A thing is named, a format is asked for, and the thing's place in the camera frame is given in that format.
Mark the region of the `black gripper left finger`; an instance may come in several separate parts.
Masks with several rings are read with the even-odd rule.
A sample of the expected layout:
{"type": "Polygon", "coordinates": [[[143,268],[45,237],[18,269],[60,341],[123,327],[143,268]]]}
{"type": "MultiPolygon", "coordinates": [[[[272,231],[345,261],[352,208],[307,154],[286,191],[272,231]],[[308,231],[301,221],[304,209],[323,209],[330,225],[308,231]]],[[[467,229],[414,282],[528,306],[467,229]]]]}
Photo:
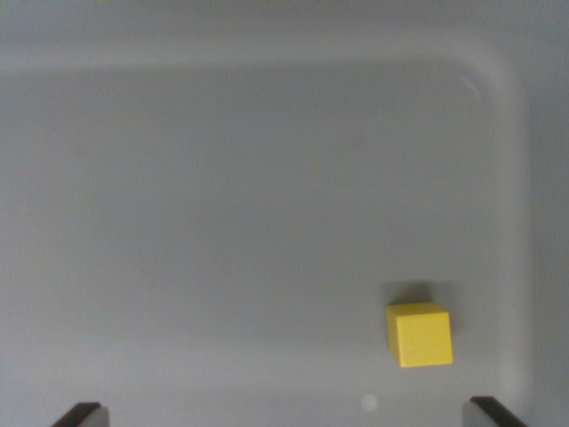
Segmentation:
{"type": "Polygon", "coordinates": [[[109,427],[109,410],[99,402],[79,402],[52,427],[109,427]]]}

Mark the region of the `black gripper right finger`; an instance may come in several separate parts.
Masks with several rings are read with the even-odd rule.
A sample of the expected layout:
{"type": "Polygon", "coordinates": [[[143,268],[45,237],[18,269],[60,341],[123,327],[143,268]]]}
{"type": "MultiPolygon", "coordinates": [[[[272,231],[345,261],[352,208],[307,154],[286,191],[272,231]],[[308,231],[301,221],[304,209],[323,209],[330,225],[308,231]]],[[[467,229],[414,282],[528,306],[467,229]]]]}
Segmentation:
{"type": "Polygon", "coordinates": [[[492,396],[475,396],[462,406],[464,427],[526,427],[519,418],[492,396]]]}

